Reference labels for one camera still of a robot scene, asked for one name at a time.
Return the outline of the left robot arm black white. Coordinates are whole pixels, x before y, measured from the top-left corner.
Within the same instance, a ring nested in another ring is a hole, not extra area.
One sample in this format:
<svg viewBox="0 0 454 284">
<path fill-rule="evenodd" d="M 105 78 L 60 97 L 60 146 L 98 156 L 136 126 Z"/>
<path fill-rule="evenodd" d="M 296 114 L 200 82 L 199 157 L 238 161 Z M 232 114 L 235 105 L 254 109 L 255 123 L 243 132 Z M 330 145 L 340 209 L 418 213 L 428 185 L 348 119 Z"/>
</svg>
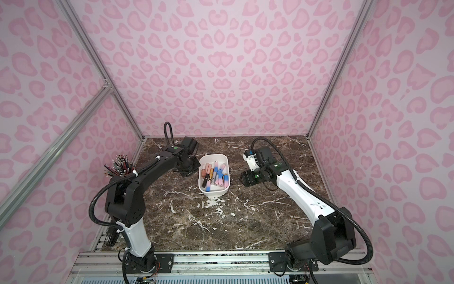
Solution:
<svg viewBox="0 0 454 284">
<path fill-rule="evenodd" d="M 167 146 L 139 171 L 111 179 L 105 210 L 113 223 L 119 226 L 134 258 L 145 259 L 153 252 L 143 221 L 146 190 L 173 169 L 177 169 L 183 177 L 197 172 L 201 166 L 195 157 L 197 148 L 195 139 L 185 137 L 180 144 Z"/>
</svg>

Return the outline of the white storage box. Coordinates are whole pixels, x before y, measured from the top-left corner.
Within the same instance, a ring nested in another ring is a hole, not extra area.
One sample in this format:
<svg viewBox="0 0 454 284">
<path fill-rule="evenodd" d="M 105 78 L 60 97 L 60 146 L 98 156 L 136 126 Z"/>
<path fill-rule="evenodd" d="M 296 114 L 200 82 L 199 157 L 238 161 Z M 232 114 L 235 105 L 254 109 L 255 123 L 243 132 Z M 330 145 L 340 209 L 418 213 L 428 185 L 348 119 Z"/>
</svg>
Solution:
<svg viewBox="0 0 454 284">
<path fill-rule="evenodd" d="M 214 172 L 213 179 L 211 180 L 210 192 L 206 192 L 205 188 L 202 188 L 202 182 L 204 179 L 201 178 L 201 171 L 206 163 L 210 163 L 212 165 L 212 168 L 214 168 L 215 161 L 218 161 L 218 171 Z M 205 155 L 199 160 L 199 163 L 201 164 L 201 166 L 199 167 L 198 186 L 201 192 L 210 199 L 215 199 L 222 195 L 225 195 L 228 192 L 229 187 L 227 189 L 225 189 L 224 187 L 221 188 L 218 185 L 218 176 L 220 174 L 228 175 L 229 181 L 231 182 L 227 156 L 223 154 Z"/>
</svg>

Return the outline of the pink blue square lipstick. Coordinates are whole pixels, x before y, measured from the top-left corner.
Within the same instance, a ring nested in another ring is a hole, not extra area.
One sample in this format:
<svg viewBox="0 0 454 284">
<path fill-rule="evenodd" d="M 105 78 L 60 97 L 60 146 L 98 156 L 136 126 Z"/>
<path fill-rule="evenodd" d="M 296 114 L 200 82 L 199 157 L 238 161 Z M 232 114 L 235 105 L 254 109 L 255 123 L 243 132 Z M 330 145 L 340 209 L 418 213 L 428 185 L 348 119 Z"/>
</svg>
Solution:
<svg viewBox="0 0 454 284">
<path fill-rule="evenodd" d="M 223 175 L 223 187 L 227 189 L 229 187 L 230 181 L 228 175 Z"/>
</svg>

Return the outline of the dark metallic lipstick tube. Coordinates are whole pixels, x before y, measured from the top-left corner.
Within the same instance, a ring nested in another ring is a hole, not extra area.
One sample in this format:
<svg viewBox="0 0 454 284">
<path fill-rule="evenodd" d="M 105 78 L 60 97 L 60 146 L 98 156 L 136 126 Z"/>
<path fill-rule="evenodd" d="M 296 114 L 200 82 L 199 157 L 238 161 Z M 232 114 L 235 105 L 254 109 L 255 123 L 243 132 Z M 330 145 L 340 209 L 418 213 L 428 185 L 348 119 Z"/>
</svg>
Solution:
<svg viewBox="0 0 454 284">
<path fill-rule="evenodd" d="M 202 182 L 202 188 L 206 188 L 209 181 L 210 181 L 209 174 L 206 174 L 205 178 L 204 178 L 204 180 Z"/>
</svg>

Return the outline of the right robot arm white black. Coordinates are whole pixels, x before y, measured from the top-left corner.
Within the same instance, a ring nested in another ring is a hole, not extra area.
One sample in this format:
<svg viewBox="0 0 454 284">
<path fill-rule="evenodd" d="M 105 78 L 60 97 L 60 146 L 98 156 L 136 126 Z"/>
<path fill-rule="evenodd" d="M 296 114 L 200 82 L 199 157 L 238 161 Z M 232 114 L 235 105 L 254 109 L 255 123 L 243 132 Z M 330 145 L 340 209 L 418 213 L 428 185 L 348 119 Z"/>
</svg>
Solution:
<svg viewBox="0 0 454 284">
<path fill-rule="evenodd" d="M 240 177 L 245 187 L 271 182 L 299 206 L 313 226 L 310 237 L 287 244 L 285 254 L 289 269 L 296 271 L 316 261 L 328 265 L 356 248 L 353 225 L 325 201 L 315 197 L 314 190 L 295 170 L 278 161 L 269 147 L 247 150 L 242 157 L 249 167 Z"/>
</svg>

